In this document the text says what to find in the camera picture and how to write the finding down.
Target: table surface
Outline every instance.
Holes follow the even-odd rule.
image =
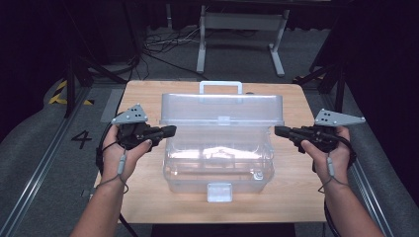
[[[312,125],[313,115],[301,88],[292,84],[243,83],[243,93],[282,95],[286,126]],[[140,103],[148,123],[158,125],[163,93],[198,94],[198,82],[131,81],[119,113]],[[206,93],[236,94],[234,87],[206,87]],[[162,167],[166,142],[137,163],[128,180],[122,214],[129,223],[256,223],[325,221],[324,195],[311,171],[311,158],[297,152],[293,143],[274,134],[275,176],[258,194],[233,194],[233,202],[207,202],[206,194],[175,194],[169,190]]]

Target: metal frame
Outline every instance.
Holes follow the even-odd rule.
[[[278,54],[278,48],[284,34],[289,13],[290,10],[285,10],[283,15],[208,13],[206,6],[202,6],[200,20],[201,39],[197,72],[204,73],[206,63],[206,29],[276,31],[276,39],[273,43],[269,44],[269,51],[271,52],[277,75],[284,77],[285,72]]]

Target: gray tracker mount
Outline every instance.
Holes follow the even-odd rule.
[[[366,119],[364,117],[347,116],[321,109],[314,120],[314,124],[324,126],[340,126],[363,123],[365,121]]]
[[[142,109],[140,104],[136,104],[135,106],[129,108],[126,112],[112,119],[111,124],[127,124],[146,121],[148,121],[148,117],[145,114],[145,111]]]

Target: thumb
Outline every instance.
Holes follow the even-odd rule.
[[[304,140],[301,142],[301,146],[305,152],[313,158],[314,162],[321,162],[324,160],[324,152],[315,147],[311,142]]]

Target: black controller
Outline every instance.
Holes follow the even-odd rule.
[[[302,126],[301,128],[290,128],[287,126],[275,126],[275,135],[288,138],[293,142],[293,145],[298,147],[300,153],[305,153],[304,149],[301,146],[303,140],[310,141],[315,145],[319,150],[328,153],[334,150],[338,142],[343,142],[350,149],[350,160],[348,168],[354,163],[357,158],[357,154],[353,150],[351,143],[341,137],[336,135],[336,128],[333,126],[324,126],[324,125],[314,125],[314,126]]]
[[[131,150],[139,143],[150,139],[152,145],[147,152],[150,152],[153,146],[157,146],[163,138],[174,136],[176,126],[168,125],[163,127],[150,126],[145,122],[120,124],[117,140],[118,144]]]
[[[112,119],[104,132],[99,147],[96,149],[96,165],[99,171],[103,172],[103,142],[108,134],[111,125],[114,124],[118,127],[117,142],[126,150],[131,150],[141,142],[150,139],[152,144],[147,152],[150,152],[152,147],[157,146],[164,138],[172,137],[176,133],[175,125],[168,126],[150,126],[147,124],[148,117],[142,107],[137,104],[129,108],[126,112],[119,114],[116,118]]]

